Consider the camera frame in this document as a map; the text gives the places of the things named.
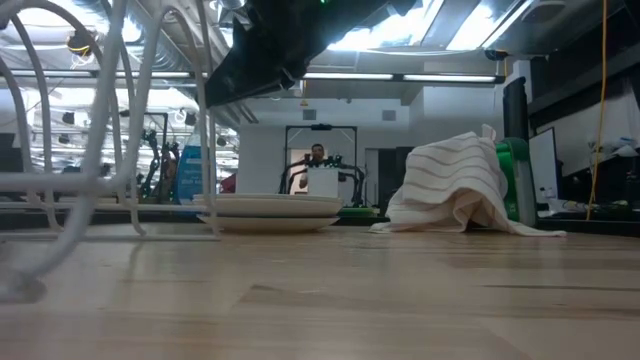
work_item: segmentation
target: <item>striped towel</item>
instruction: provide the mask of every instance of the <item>striped towel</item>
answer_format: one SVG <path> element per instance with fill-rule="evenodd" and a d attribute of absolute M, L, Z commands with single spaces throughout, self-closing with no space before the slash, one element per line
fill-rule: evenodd
<path fill-rule="evenodd" d="M 391 220 L 373 232 L 463 232 L 469 220 L 489 228 L 525 236 L 565 236 L 510 221 L 503 198 L 507 179 L 500 170 L 495 131 L 483 127 L 483 137 L 469 132 L 415 148 L 407 158 L 407 173 L 387 210 Z"/>

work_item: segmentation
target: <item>table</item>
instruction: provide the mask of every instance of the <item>table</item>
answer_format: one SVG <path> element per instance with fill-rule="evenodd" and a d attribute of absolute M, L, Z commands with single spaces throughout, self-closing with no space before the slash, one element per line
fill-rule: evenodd
<path fill-rule="evenodd" d="M 0 305 L 0 359 L 637 359 L 639 275 L 640 240 L 595 235 L 82 243 Z"/>

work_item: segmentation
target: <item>white plate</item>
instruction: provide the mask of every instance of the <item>white plate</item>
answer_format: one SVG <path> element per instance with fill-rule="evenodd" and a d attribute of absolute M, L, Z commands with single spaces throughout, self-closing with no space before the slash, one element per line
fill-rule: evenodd
<path fill-rule="evenodd" d="M 198 216 L 211 225 L 212 217 Z M 298 233 L 310 232 L 329 226 L 340 218 L 291 219 L 291 218 L 229 218 L 218 217 L 218 226 L 225 232 L 235 233 Z"/>
<path fill-rule="evenodd" d="M 193 203 L 204 204 L 196 195 Z M 216 199 L 219 217 L 332 218 L 342 200 L 318 196 L 221 194 Z"/>
<path fill-rule="evenodd" d="M 202 199 L 204 195 L 193 195 L 194 200 Z M 311 196 L 311 195 L 286 195 L 286 194 L 218 194 L 218 200 L 237 200 L 237 199 L 261 199 L 261 200 L 302 200 L 302 201 L 324 201 L 324 202 L 341 202 L 340 198 L 332 198 L 326 196 Z"/>

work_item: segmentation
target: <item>metal wire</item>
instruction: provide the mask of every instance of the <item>metal wire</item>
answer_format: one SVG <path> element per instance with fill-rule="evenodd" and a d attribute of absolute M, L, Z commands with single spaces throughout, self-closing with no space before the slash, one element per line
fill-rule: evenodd
<path fill-rule="evenodd" d="M 204 14 L 204 8 L 201 2 L 197 0 L 198 14 L 200 17 L 201 29 L 203 31 L 204 38 L 207 38 L 207 23 L 206 16 Z M 110 29 L 105 40 L 104 52 L 101 52 L 98 48 L 95 40 L 91 37 L 87 29 L 69 12 L 60 6 L 53 4 L 46 0 L 9 0 L 3 2 L 0 5 L 0 29 L 6 28 L 10 19 L 16 18 L 19 11 L 26 8 L 40 8 L 48 10 L 58 14 L 71 24 L 77 31 L 78 35 L 84 37 L 89 42 L 92 52 L 96 56 L 96 60 L 101 65 L 100 76 L 97 83 L 96 96 L 91 107 L 90 117 L 91 127 L 88 134 L 87 148 L 85 157 L 82 162 L 82 173 L 80 174 L 52 174 L 51 170 L 51 124 L 50 124 L 50 109 L 48 106 L 48 92 L 46 91 L 46 83 L 41 82 L 44 77 L 39 76 L 39 87 L 41 87 L 41 96 L 43 96 L 43 136 L 45 139 L 49 139 L 44 143 L 45 152 L 45 173 L 35 173 L 33 171 L 33 165 L 31 163 L 31 154 L 29 149 L 29 138 L 26 110 L 24 101 L 20 89 L 17 86 L 15 77 L 7 67 L 6 63 L 0 58 L 0 72 L 2 72 L 6 78 L 7 84 L 14 98 L 14 104 L 17 113 L 18 123 L 18 135 L 21 141 L 22 158 L 25 164 L 27 173 L 7 173 L 0 175 L 0 189 L 9 191 L 27 191 L 31 194 L 31 197 L 35 196 L 35 191 L 45 191 L 47 193 L 45 209 L 48 214 L 54 214 L 53 209 L 64 208 L 65 204 L 54 204 L 52 200 L 53 190 L 57 191 L 75 191 L 78 192 L 78 200 L 73 205 L 71 214 L 69 215 L 65 224 L 64 230 L 57 236 L 55 241 L 48 249 L 47 254 L 34 262 L 22 263 L 12 270 L 14 273 L 10 273 L 9 276 L 0 274 L 0 279 L 9 279 L 6 283 L 2 283 L 0 280 L 0 301 L 5 299 L 14 299 L 15 294 L 11 291 L 19 291 L 22 288 L 26 288 L 25 282 L 35 280 L 59 265 L 75 248 L 79 240 L 85 238 L 85 233 L 88 224 L 91 220 L 94 210 L 109 208 L 107 205 L 100 205 L 97 203 L 98 197 L 116 191 L 118 197 L 121 200 L 120 205 L 117 205 L 123 209 L 128 209 L 131 212 L 132 225 L 136 232 L 144 238 L 146 233 L 138 222 L 137 211 L 146 207 L 153 208 L 154 210 L 166 210 L 166 211 L 184 211 L 187 207 L 176 205 L 138 205 L 137 201 L 130 195 L 129 199 L 125 196 L 125 186 L 129 183 L 132 186 L 132 192 L 135 188 L 135 171 L 136 164 L 139 155 L 139 147 L 141 143 L 141 134 L 144 125 L 144 112 L 146 109 L 147 98 L 149 95 L 149 89 L 151 86 L 151 72 L 154 61 L 154 54 L 157 47 L 157 42 L 160 35 L 160 30 L 164 15 L 172 13 L 176 18 L 176 21 L 180 25 L 180 28 L 185 32 L 188 43 L 188 55 L 192 61 L 192 68 L 197 69 L 194 71 L 196 74 L 196 84 L 198 90 L 198 98 L 200 101 L 200 112 L 198 116 L 199 128 L 201 130 L 201 162 L 202 162 L 202 178 L 203 178 L 203 195 L 205 199 L 204 208 L 199 207 L 199 210 L 215 216 L 215 179 L 216 169 L 215 164 L 215 118 L 211 113 L 209 116 L 210 138 L 207 141 L 207 114 L 204 94 L 204 78 L 202 76 L 202 66 L 197 53 L 197 48 L 193 39 L 193 35 L 189 31 L 187 21 L 184 16 L 174 7 L 165 6 L 161 11 L 158 11 L 153 17 L 153 26 L 147 32 L 147 41 L 144 48 L 143 63 L 140 68 L 140 77 L 138 79 L 137 88 L 133 89 L 133 80 L 131 77 L 131 68 L 128 63 L 128 54 L 124 49 L 122 39 L 122 26 L 124 22 L 125 9 L 127 0 L 115 0 L 113 9 L 106 9 L 110 16 Z M 27 50 L 33 49 L 28 35 L 25 33 L 23 41 Z M 126 156 L 122 158 L 121 138 L 120 138 L 120 122 L 118 114 L 117 98 L 115 96 L 115 77 L 116 67 L 118 64 L 119 56 L 122 58 L 123 66 L 125 68 L 127 87 L 129 90 L 129 105 L 130 105 L 130 136 L 129 143 L 127 145 Z M 207 67 L 212 69 L 210 49 L 207 51 Z M 34 69 L 36 74 L 42 72 L 39 71 L 39 62 L 35 56 L 32 56 L 34 62 Z M 113 178 L 106 181 L 99 178 L 99 165 L 102 156 L 102 147 L 106 138 L 107 123 L 111 117 L 114 129 L 114 150 L 116 160 L 116 174 Z M 30 203 L 21 204 L 6 204 L 0 203 L 0 208 L 15 208 L 15 207 L 42 207 L 41 202 L 36 202 L 34 199 Z M 214 234 L 217 234 L 217 228 L 214 226 Z M 190 237 L 202 239 L 202 235 L 176 235 L 175 238 L 188 239 Z M 172 239 L 171 235 L 163 236 L 164 239 Z M 214 239 L 215 235 L 207 236 L 208 239 Z"/>

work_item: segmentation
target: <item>white wire rack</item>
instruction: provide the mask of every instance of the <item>white wire rack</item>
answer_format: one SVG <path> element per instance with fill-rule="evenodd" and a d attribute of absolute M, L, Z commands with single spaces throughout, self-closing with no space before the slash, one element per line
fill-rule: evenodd
<path fill-rule="evenodd" d="M 137 86 L 134 89 L 133 78 L 131 76 L 131 66 L 129 57 L 122 40 L 122 26 L 124 22 L 127 0 L 115 0 L 113 9 L 108 1 L 102 1 L 108 15 L 110 16 L 111 27 L 107 34 L 104 51 L 95 43 L 93 37 L 87 29 L 64 8 L 47 0 L 7 0 L 0 5 L 0 31 L 6 29 L 9 22 L 13 23 L 19 32 L 22 41 L 28 51 L 28 55 L 33 64 L 36 79 L 42 98 L 42 119 L 44 136 L 44 173 L 37 173 L 31 162 L 29 144 L 29 132 L 27 126 L 27 116 L 24 101 L 18 83 L 7 64 L 0 57 L 0 72 L 4 74 L 7 86 L 11 95 L 17 114 L 18 136 L 22 144 L 22 161 L 24 164 L 23 173 L 3 173 L 0 174 L 0 189 L 3 191 L 26 191 L 27 202 L 25 203 L 0 203 L 0 208 L 37 208 L 42 209 L 47 214 L 50 230 L 47 233 L 10 233 L 0 234 L 0 239 L 20 239 L 34 238 L 55 240 L 49 247 L 46 255 L 37 261 L 22 263 L 15 268 L 0 269 L 0 302 L 27 302 L 34 301 L 44 292 L 44 285 L 37 279 L 53 270 L 59 265 L 75 248 L 76 244 L 88 238 L 87 227 L 95 210 L 121 210 L 126 209 L 131 213 L 131 225 L 137 235 L 133 238 L 141 240 L 215 240 L 218 237 L 218 229 L 213 227 L 211 235 L 202 234 L 179 234 L 179 235 L 149 235 L 145 232 L 138 221 L 139 210 L 152 211 L 199 211 L 216 216 L 215 211 L 215 182 L 217 178 L 215 164 L 215 119 L 213 113 L 209 111 L 208 124 L 205 105 L 205 88 L 202 71 L 194 71 L 199 99 L 199 128 L 201 140 L 202 159 L 202 193 L 205 198 L 205 206 L 181 206 L 181 205 L 146 205 L 138 204 L 135 191 L 130 192 L 130 197 L 126 196 L 127 183 L 131 189 L 136 188 L 135 169 L 138 160 L 138 149 L 140 147 L 141 135 L 143 131 L 143 117 L 146 109 L 147 98 L 151 86 L 151 66 L 155 58 L 156 45 L 165 15 L 171 13 L 180 28 L 185 33 L 188 43 L 187 56 L 191 60 L 194 70 L 202 69 L 202 64 L 198 57 L 193 34 L 191 33 L 184 15 L 173 6 L 164 6 L 153 16 L 152 27 L 147 29 L 143 62 L 140 68 Z M 213 71 L 213 61 L 211 59 L 211 49 L 208 42 L 208 26 L 205 16 L 204 4 L 201 0 L 194 0 L 199 21 L 200 31 L 203 35 L 204 50 L 206 56 L 206 70 L 210 74 Z M 79 174 L 53 174 L 51 158 L 51 113 L 48 100 L 48 89 L 42 65 L 38 59 L 34 46 L 29 38 L 25 27 L 20 22 L 17 14 L 27 8 L 40 8 L 53 12 L 66 20 L 75 28 L 78 34 L 89 41 L 89 45 L 96 60 L 101 66 L 100 76 L 97 82 L 96 96 L 91 108 L 91 128 L 89 129 L 87 148 L 82 162 L 82 173 Z M 123 158 L 122 142 L 120 133 L 120 118 L 118 113 L 118 100 L 115 93 L 116 67 L 119 58 L 122 59 L 126 84 L 130 104 L 130 136 Z M 116 163 L 116 174 L 110 180 L 99 177 L 100 158 L 103 143 L 105 141 L 107 123 L 111 118 L 113 126 L 113 141 Z M 78 193 L 75 204 L 59 204 L 53 201 L 53 191 L 74 191 Z M 36 195 L 36 192 L 44 191 L 44 202 Z M 119 203 L 99 204 L 98 198 L 107 193 L 116 192 Z M 71 208 L 64 228 L 57 222 L 55 217 L 56 209 Z M 123 240 L 122 237 L 101 236 L 101 240 Z"/>

